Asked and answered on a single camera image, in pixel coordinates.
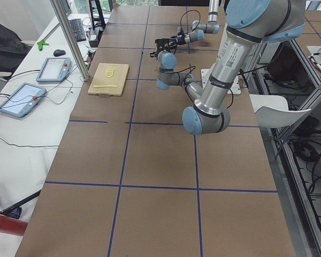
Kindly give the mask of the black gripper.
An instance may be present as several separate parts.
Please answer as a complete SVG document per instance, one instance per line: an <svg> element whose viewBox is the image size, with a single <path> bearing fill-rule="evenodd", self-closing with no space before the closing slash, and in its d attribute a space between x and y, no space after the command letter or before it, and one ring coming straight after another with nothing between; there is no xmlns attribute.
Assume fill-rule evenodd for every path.
<svg viewBox="0 0 321 257"><path fill-rule="evenodd" d="M169 40L170 40L170 43L169 43L170 46L178 46L178 45L186 44L184 33L171 36Z"/></svg>
<svg viewBox="0 0 321 257"><path fill-rule="evenodd" d="M170 46L173 44L173 42L174 42L174 39L169 39L169 38L167 38L167 39L162 38L162 39L155 40L155 44L159 45L159 46ZM155 52L150 53L150 57L158 58L158 56L164 52L167 52L167 50L166 49L157 49Z"/></svg>

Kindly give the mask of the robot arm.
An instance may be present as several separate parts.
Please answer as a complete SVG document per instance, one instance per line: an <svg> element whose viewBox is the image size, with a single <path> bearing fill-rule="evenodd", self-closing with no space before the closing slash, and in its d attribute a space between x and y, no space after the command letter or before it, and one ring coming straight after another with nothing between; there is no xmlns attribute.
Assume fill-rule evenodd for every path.
<svg viewBox="0 0 321 257"><path fill-rule="evenodd" d="M208 82L201 87L190 73L174 71L177 59L171 50L178 45L200 41L205 34L217 34L219 6L225 12L226 36L208 74ZM178 28L176 36L156 39L157 49L150 53L150 57L159 61L156 85L164 90L181 86L192 100L192 106L186 107L182 114L188 133L218 133L227 128L230 113L223 100L252 46L299 37L304 28L304 14L305 1L210 1L207 23L194 21L190 33Z"/></svg>
<svg viewBox="0 0 321 257"><path fill-rule="evenodd" d="M201 23L201 14L199 14L199 20L194 20L191 25L191 31L184 33L182 29L182 19L189 12L185 12L180 18L180 26L177 30L177 35L170 38L156 39L155 44L158 47L162 48L173 48L178 45L184 45L193 43L196 41L201 41L204 39L205 34L217 34L219 32L218 20L218 1L209 1L209 12L208 12L208 21L207 23Z"/></svg>

